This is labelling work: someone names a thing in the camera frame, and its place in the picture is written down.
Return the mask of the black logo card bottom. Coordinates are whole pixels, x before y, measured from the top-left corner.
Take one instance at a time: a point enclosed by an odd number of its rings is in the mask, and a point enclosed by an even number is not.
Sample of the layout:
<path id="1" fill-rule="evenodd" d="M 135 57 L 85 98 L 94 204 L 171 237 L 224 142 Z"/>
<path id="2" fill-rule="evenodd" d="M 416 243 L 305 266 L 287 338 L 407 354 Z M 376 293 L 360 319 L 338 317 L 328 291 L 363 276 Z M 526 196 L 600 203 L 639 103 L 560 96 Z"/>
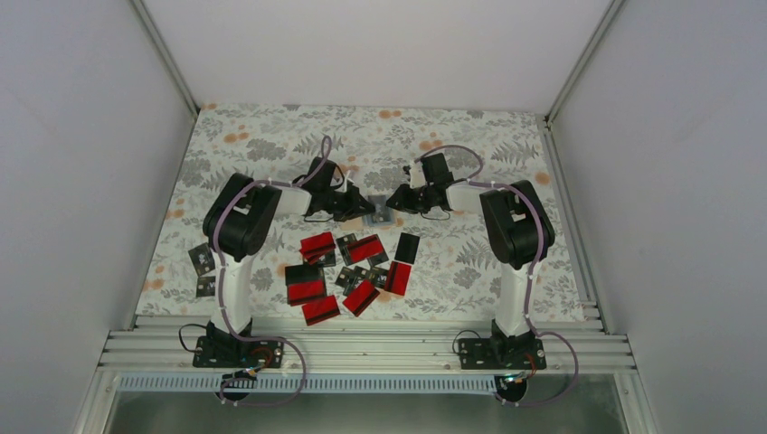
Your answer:
<path id="1" fill-rule="evenodd" d="M 394 221 L 392 210 L 386 205 L 385 195 L 369 195 L 368 202 L 374 206 L 374 212 L 366 215 L 366 224 L 371 227 L 391 226 Z"/>

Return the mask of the beige leather card holder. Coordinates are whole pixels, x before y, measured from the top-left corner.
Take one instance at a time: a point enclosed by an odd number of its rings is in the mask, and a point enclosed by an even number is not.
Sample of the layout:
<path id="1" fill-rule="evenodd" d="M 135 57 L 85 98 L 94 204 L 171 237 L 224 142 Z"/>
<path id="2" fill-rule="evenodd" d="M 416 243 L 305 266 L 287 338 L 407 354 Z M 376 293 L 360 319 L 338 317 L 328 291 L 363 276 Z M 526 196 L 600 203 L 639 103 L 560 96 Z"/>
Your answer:
<path id="1" fill-rule="evenodd" d="M 343 231 L 359 231 L 362 229 L 388 229 L 397 225 L 397 211 L 390 208 L 387 202 L 387 196 L 384 194 L 373 194 L 367 196 L 367 201 L 374 206 L 374 212 L 363 217 L 343 222 L 340 229 Z"/>

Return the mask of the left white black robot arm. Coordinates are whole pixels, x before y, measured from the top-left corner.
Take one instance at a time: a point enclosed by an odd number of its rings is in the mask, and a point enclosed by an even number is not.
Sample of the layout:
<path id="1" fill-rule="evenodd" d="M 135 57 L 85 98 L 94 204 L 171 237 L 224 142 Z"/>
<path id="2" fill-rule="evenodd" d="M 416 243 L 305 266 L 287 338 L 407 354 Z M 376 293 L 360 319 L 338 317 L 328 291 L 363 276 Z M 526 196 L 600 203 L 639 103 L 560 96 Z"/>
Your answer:
<path id="1" fill-rule="evenodd" d="M 248 307 L 252 263 L 273 220 L 324 212 L 333 222 L 346 222 L 375 212 L 353 182 L 344 178 L 333 183 L 335 170 L 335 163 L 316 157 L 309 172 L 291 182 L 235 173 L 205 215 L 203 234 L 216 258 L 217 273 L 217 308 L 210 323 L 223 333 L 215 352 L 228 365 L 241 365 L 251 356 L 247 336 L 252 322 Z"/>

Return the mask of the black card by left arm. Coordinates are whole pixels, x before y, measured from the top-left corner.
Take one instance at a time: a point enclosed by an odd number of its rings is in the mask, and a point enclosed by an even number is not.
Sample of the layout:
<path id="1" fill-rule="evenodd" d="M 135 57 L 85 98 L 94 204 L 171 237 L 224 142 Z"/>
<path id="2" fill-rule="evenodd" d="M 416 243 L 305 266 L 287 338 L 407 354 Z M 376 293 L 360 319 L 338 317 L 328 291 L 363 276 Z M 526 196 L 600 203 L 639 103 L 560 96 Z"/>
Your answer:
<path id="1" fill-rule="evenodd" d="M 216 277 L 215 276 L 201 276 L 197 279 L 195 285 L 195 296 L 201 297 L 213 297 L 216 290 Z"/>

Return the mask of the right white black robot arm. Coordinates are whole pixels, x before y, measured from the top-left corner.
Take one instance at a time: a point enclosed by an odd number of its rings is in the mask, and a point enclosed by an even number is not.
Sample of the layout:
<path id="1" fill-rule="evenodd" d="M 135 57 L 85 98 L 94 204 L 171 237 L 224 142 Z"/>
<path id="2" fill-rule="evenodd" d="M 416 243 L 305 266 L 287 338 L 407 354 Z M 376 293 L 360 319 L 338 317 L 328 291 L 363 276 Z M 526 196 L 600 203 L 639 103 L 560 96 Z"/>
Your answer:
<path id="1" fill-rule="evenodd" d="M 401 184 L 386 205 L 409 214 L 470 212 L 483 218 L 489 246 L 501 264 L 499 306 L 486 340 L 492 361 L 511 368 L 525 352 L 535 352 L 537 333 L 530 317 L 532 291 L 542 262 L 555 242 L 555 231 L 535 188 L 457 179 L 444 154 L 426 154 L 405 169 Z"/>

